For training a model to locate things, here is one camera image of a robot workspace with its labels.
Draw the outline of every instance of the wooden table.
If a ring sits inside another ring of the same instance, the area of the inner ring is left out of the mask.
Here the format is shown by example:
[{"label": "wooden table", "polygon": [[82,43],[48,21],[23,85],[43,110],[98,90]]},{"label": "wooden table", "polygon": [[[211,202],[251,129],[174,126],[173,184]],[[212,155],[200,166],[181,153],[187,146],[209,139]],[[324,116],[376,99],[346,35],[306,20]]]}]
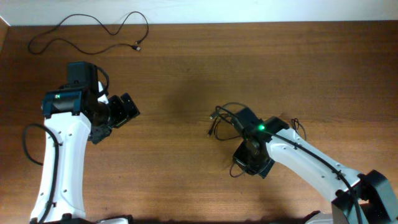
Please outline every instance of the wooden table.
[{"label": "wooden table", "polygon": [[[29,39],[48,27],[11,27],[0,58],[0,222],[27,223],[42,168],[29,162],[21,133],[42,123],[46,91],[66,82],[67,63],[85,60],[110,75],[111,95],[128,92],[141,115],[98,145],[87,144],[87,219],[227,222],[303,217],[330,204],[286,167],[269,176],[229,176],[241,140],[206,136],[216,105],[238,101],[258,117],[297,117],[308,141],[337,161],[383,173],[398,195],[398,22],[284,22],[153,25],[142,52],[89,56],[64,43],[31,55]],[[62,27],[51,37],[87,51],[134,43],[143,26],[110,37],[99,26]],[[29,149],[42,160],[44,134]]]}]

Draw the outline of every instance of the wooden tabletop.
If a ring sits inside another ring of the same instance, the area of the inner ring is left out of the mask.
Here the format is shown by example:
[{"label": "wooden tabletop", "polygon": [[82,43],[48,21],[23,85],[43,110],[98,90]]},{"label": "wooden tabletop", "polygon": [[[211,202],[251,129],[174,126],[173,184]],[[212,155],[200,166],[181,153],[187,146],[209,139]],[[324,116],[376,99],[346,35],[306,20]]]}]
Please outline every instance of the wooden tabletop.
[{"label": "wooden tabletop", "polygon": [[[398,195],[398,30],[389,22],[151,25],[141,52],[119,47],[83,55],[56,42],[31,55],[27,42],[49,27],[11,27],[0,56],[0,222],[27,223],[42,168],[22,152],[22,129],[42,123],[46,91],[66,83],[67,64],[105,69],[111,95],[128,92],[141,115],[98,145],[88,142],[83,199],[87,219],[228,222],[331,212],[330,203],[276,164],[266,179],[229,176],[241,140],[206,136],[209,114],[229,101],[258,115],[298,118],[308,142],[342,164],[384,174]],[[100,26],[62,27],[87,51],[133,44],[144,26],[110,37]],[[29,150],[43,159],[44,133]]]}]

